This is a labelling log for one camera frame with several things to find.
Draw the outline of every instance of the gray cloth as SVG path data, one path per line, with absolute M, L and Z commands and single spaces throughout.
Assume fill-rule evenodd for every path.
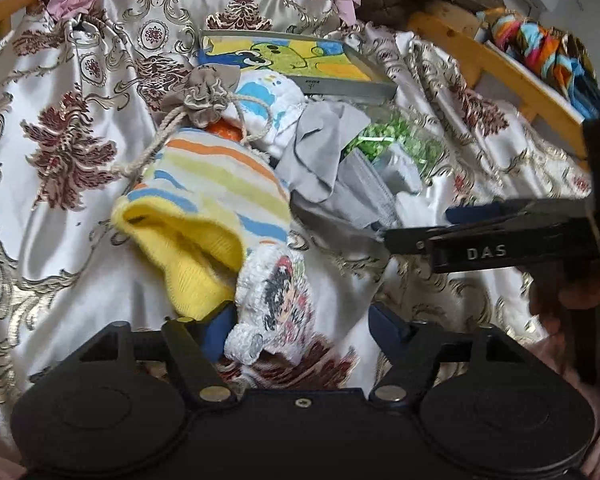
M 220 120 L 229 103 L 229 92 L 240 80 L 240 67 L 209 63 L 194 68 L 160 103 L 163 112 L 184 106 L 192 126 L 206 128 Z
M 327 200 L 315 204 L 294 194 L 292 201 L 304 211 L 356 232 L 371 226 L 369 235 L 397 223 L 394 196 L 357 148 L 340 163 L 333 193 Z
M 310 103 L 298 121 L 296 137 L 286 147 L 276 175 L 291 191 L 312 203 L 333 193 L 340 152 L 371 121 L 347 103 Z

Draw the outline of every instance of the rope drawstring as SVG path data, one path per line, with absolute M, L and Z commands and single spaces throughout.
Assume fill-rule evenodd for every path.
M 269 133 L 269 130 L 273 126 L 273 114 L 271 113 L 271 108 L 261 99 L 257 97 L 252 97 L 248 95 L 238 95 L 233 92 L 228 93 L 229 102 L 233 103 L 235 109 L 238 113 L 238 119 L 240 121 L 240 131 L 242 133 L 242 141 L 241 144 L 243 146 L 249 147 L 249 143 L 254 140 L 259 140 L 262 137 L 266 136 Z M 247 126 L 244 120 L 244 111 L 242 110 L 242 105 L 240 101 L 249 101 L 260 105 L 263 107 L 267 113 L 267 123 L 265 124 L 262 131 L 257 134 L 249 134 L 247 131 Z M 154 140 L 152 140 L 151 144 L 141 153 L 141 155 L 136 158 L 133 162 L 129 164 L 115 164 L 110 169 L 110 172 L 115 175 L 126 176 L 127 178 L 133 177 L 138 171 L 142 170 L 144 166 L 151 161 L 155 154 L 163 147 L 167 139 L 171 136 L 171 134 L 175 133 L 175 131 L 180 126 L 180 123 L 188 115 L 187 107 L 182 105 L 171 110 L 166 117 L 160 123 L 158 130 L 155 133 Z M 264 158 L 265 160 L 268 158 L 266 153 L 261 153 L 258 150 L 253 150 L 258 156 Z

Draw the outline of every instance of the white satin fabric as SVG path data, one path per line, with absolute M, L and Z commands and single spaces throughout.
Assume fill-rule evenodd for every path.
M 132 183 L 107 170 L 148 145 L 155 133 L 148 103 L 190 65 L 179 54 L 142 54 L 102 18 L 55 25 L 44 12 L 27 16 L 0 44 L 0 454 L 7 458 L 18 457 L 10 411 L 34 374 L 114 320 L 156 330 L 173 314 L 158 271 L 108 223 Z M 458 92 L 448 89 L 461 88 L 462 79 L 443 52 L 372 26 L 347 41 L 385 67 L 400 87 L 397 105 L 444 147 L 426 190 L 398 197 L 405 224 L 441 222 L 454 203 L 588 192 L 586 175 L 512 107 L 495 107 L 509 123 L 503 130 L 485 137 L 480 121 L 468 127 Z M 223 363 L 223 376 L 238 386 L 368 392 L 386 370 L 366 325 L 378 292 L 408 319 L 453 330 L 493 322 L 520 341 L 541 336 L 526 306 L 530 282 L 516 270 L 431 276 L 416 258 L 389 261 L 368 238 L 342 239 L 298 222 L 292 229 L 290 245 L 303 252 L 313 290 L 315 336 L 294 369 Z

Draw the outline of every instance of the metal screw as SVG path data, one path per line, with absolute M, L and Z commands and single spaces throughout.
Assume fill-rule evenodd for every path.
M 207 386 L 200 390 L 199 395 L 206 402 L 224 402 L 231 397 L 231 390 L 224 386 Z
M 298 408 L 308 408 L 311 404 L 311 399 L 296 399 L 296 406 Z
M 393 384 L 390 384 L 389 386 L 380 386 L 376 390 L 376 397 L 385 402 L 399 402 L 406 396 L 407 392 L 400 386 L 394 386 Z

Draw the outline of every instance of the colorful fabric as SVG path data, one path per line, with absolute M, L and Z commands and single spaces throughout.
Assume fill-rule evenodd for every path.
M 596 77 L 587 49 L 579 38 L 557 28 L 544 28 L 531 18 L 503 8 L 478 12 L 478 17 L 489 25 L 500 50 L 523 62 L 585 118 L 594 117 L 574 92 L 577 77 L 586 74 L 593 81 Z
M 234 298 L 235 278 L 259 244 L 286 244 L 288 191 L 249 150 L 183 128 L 143 182 L 117 200 L 112 222 L 164 271 L 176 311 L 205 319 Z

